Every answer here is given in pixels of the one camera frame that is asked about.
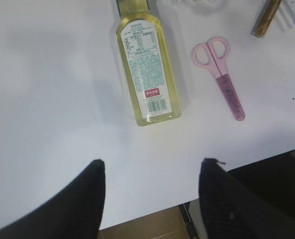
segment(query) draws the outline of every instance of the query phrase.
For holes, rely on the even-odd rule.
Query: brown floor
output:
[[[98,239],[190,239],[178,206],[99,232]]]

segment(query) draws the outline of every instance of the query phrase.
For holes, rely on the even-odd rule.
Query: pink scissors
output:
[[[213,43],[215,41],[221,42],[225,47],[225,52],[222,56],[218,57]],[[203,49],[207,55],[208,63],[201,63],[197,58],[197,53],[200,49]],[[224,95],[230,110],[232,111],[234,117],[238,121],[245,119],[245,113],[243,112],[242,106],[236,94],[236,91],[230,80],[227,67],[226,59],[230,53],[230,46],[228,42],[222,38],[216,37],[210,39],[207,43],[202,43],[197,45],[192,51],[193,62],[196,66],[208,69],[213,77],[216,79],[222,94]]]

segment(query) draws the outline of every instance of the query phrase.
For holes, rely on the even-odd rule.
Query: table surface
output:
[[[101,228],[198,197],[205,157],[233,169],[295,148],[295,31],[250,35],[263,0],[150,3],[173,61],[182,116],[134,119],[115,0],[0,1],[0,228],[106,165]],[[246,119],[236,121],[192,48],[221,36]]]

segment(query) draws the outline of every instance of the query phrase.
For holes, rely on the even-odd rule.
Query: yellow oil bottle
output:
[[[181,115],[172,65],[160,20],[147,0],[116,0],[116,36],[136,121],[146,126]]]

